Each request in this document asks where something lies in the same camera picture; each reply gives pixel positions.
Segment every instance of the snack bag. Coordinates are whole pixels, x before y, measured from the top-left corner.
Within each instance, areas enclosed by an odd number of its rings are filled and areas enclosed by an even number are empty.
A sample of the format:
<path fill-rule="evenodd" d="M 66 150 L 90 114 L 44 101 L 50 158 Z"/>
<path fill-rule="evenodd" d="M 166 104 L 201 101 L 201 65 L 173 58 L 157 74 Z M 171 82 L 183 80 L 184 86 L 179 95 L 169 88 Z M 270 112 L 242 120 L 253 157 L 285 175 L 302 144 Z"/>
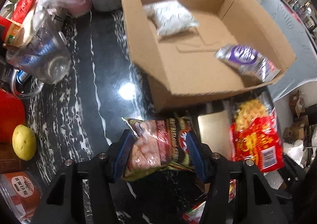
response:
<path fill-rule="evenodd" d="M 186 146 L 191 130 L 186 118 L 167 120 L 124 119 L 136 137 L 123 178 L 133 181 L 156 170 L 192 170 Z"/>
<path fill-rule="evenodd" d="M 275 110 L 265 93 L 239 105 L 231 125 L 235 160 L 251 159 L 261 172 L 284 166 L 283 149 L 277 134 Z"/>
<path fill-rule="evenodd" d="M 190 27 L 199 27 L 199 22 L 178 0 L 143 5 L 143 9 L 146 16 L 152 18 L 158 35 L 174 35 Z"/>
<path fill-rule="evenodd" d="M 268 58 L 250 46 L 228 44 L 215 57 L 237 69 L 240 74 L 255 77 L 262 83 L 271 81 L 280 71 Z"/>
<path fill-rule="evenodd" d="M 34 0 L 19 0 L 16 5 L 16 9 L 12 15 L 12 20 L 22 24 L 25 16 L 31 9 L 33 1 Z"/>

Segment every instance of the purple and white package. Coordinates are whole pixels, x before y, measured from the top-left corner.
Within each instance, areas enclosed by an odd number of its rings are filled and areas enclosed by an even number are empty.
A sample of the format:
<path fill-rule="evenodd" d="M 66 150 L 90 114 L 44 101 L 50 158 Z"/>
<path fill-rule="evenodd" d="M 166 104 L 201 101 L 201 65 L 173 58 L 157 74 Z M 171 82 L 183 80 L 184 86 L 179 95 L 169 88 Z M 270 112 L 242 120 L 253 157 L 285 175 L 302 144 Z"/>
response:
<path fill-rule="evenodd" d="M 250 46 L 229 44 L 216 52 L 215 57 L 237 69 L 240 74 L 256 77 L 263 83 L 271 81 L 280 71 L 267 57 Z"/>

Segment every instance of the label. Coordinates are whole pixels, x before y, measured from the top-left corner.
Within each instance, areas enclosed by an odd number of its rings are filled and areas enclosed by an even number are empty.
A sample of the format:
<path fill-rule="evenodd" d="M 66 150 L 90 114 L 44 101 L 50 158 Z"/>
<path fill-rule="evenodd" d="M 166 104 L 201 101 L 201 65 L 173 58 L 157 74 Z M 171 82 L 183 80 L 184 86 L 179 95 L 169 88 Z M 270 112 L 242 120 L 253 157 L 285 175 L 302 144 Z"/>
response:
<path fill-rule="evenodd" d="M 24 176 L 16 176 L 13 177 L 12 180 L 12 186 L 14 190 L 22 197 L 26 198 L 34 193 L 34 186 L 32 182 Z"/>
<path fill-rule="evenodd" d="M 256 62 L 258 52 L 249 46 L 234 46 L 229 60 L 251 65 Z"/>

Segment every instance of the packaged food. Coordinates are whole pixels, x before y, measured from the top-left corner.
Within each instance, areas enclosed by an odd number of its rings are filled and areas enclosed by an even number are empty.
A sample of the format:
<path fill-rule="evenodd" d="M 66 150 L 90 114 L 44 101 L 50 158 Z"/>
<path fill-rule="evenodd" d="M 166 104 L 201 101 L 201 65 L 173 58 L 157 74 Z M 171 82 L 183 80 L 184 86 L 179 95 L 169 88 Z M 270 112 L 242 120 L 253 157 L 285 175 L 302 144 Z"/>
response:
<path fill-rule="evenodd" d="M 124 179 L 136 180 L 159 169 L 193 169 L 186 146 L 186 135 L 191 130 L 189 119 L 122 119 L 136 137 Z"/>
<path fill-rule="evenodd" d="M 199 27 L 199 22 L 178 0 L 147 4 L 143 9 L 152 18 L 158 35 L 174 35 L 191 27 Z"/>
<path fill-rule="evenodd" d="M 33 216 L 41 198 L 33 176 L 21 171 L 0 175 L 0 193 L 20 221 Z"/>
<path fill-rule="evenodd" d="M 241 75 L 255 77 L 260 82 L 271 81 L 278 73 L 274 64 L 250 46 L 226 45 L 215 57 L 237 69 Z"/>
<path fill-rule="evenodd" d="M 34 0 L 19 0 L 12 15 L 12 20 L 22 24 L 25 16 L 33 5 L 33 1 Z"/>
<path fill-rule="evenodd" d="M 14 36 L 20 31 L 21 24 L 0 16 L 0 35 L 6 44 L 11 44 Z"/>
<path fill-rule="evenodd" d="M 284 166 L 275 109 L 268 102 L 266 93 L 238 106 L 231 131 L 236 161 L 251 159 L 261 172 Z"/>

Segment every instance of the red container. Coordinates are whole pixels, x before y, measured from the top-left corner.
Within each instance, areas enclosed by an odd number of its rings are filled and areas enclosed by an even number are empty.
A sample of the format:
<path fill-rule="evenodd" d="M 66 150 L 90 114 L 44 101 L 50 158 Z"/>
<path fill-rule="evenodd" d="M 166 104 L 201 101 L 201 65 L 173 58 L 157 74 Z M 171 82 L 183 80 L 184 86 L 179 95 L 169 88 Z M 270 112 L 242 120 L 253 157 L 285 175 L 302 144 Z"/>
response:
<path fill-rule="evenodd" d="M 13 131 L 20 124 L 25 124 L 22 101 L 0 89 L 0 143 L 12 143 Z"/>

